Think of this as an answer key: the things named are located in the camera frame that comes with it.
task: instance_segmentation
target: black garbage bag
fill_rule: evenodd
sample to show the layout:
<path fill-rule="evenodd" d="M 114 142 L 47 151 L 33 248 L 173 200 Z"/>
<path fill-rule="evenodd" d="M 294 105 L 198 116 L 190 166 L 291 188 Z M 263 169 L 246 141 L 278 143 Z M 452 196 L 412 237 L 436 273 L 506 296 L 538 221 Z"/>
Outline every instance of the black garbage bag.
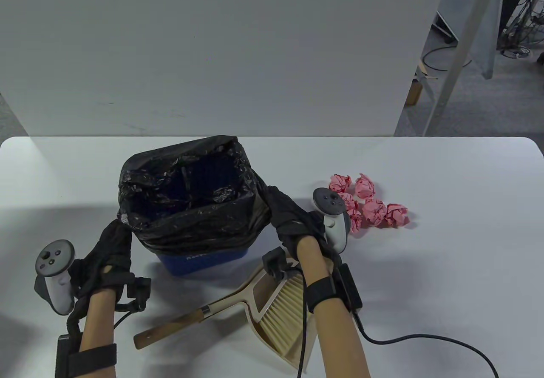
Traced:
<path fill-rule="evenodd" d="M 243 249 L 270 222 L 265 186 L 237 137 L 197 139 L 130 157 L 117 217 L 157 254 Z"/>

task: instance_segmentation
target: white vr controller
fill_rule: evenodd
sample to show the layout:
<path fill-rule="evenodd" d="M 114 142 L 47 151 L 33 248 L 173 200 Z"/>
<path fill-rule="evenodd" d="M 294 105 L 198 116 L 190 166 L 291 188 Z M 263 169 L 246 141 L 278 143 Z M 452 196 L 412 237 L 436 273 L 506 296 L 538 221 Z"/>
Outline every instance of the white vr controller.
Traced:
<path fill-rule="evenodd" d="M 318 188 L 313 191 L 313 205 L 324 215 L 325 238 L 334 250 L 342 253 L 346 249 L 351 220 L 346 212 L 346 204 L 334 191 Z"/>
<path fill-rule="evenodd" d="M 74 308 L 74 295 L 68 273 L 74 256 L 73 244 L 66 239 L 60 239 L 43 248 L 36 259 L 34 291 L 60 315 L 68 315 Z"/>

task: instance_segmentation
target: cable on floor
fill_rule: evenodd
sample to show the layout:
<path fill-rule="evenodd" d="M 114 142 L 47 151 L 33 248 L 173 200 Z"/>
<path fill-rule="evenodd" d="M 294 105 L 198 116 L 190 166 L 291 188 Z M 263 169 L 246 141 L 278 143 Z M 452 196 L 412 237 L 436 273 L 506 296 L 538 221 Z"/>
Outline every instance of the cable on floor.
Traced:
<path fill-rule="evenodd" d="M 531 54 L 531 50 L 525 46 L 518 46 L 515 49 L 502 49 L 501 55 L 507 57 L 508 59 L 523 59 L 528 57 Z"/>
<path fill-rule="evenodd" d="M 432 54 L 432 53 L 435 53 L 435 52 L 437 52 L 437 51 L 439 51 L 439 50 L 443 50 L 443 49 L 449 49 L 449 48 L 457 48 L 457 45 L 441 46 L 440 48 L 431 49 L 431 50 L 428 51 L 425 55 L 423 55 L 423 57 L 421 58 L 421 61 L 423 62 L 423 64 L 424 64 L 425 66 L 427 66 L 429 69 L 432 69 L 433 71 L 448 71 L 447 69 L 438 69 L 438 68 L 435 68 L 435 67 L 429 65 L 429 63 L 427 63 L 427 62 L 425 61 L 425 59 L 426 59 L 430 54 Z M 467 63 L 465 63 L 465 64 L 463 65 L 463 67 L 468 66 L 468 65 L 470 65 L 471 63 L 472 63 L 472 60 L 470 60 L 470 61 L 468 61 Z"/>

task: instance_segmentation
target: brush bristles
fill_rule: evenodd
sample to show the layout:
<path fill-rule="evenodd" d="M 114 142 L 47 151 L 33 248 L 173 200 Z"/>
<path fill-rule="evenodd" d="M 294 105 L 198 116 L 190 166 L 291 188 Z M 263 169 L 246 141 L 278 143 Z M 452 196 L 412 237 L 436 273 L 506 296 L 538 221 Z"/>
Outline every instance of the brush bristles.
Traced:
<path fill-rule="evenodd" d="M 259 322 L 270 343 L 285 356 L 303 330 L 303 278 L 286 281 Z"/>

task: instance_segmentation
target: wooden brush handle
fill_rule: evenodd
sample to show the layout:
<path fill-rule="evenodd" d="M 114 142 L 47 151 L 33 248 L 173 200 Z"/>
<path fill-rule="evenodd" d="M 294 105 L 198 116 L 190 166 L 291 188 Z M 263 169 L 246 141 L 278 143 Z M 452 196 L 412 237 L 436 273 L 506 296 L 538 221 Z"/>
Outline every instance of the wooden brush handle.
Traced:
<path fill-rule="evenodd" d="M 192 313 L 185 314 L 181 317 L 175 318 L 161 326 L 154 327 L 152 329 L 142 331 L 134 336 L 134 345 L 136 349 L 141 350 L 150 344 L 166 338 L 192 324 L 196 324 L 204 320 L 204 313 L 199 308 Z"/>

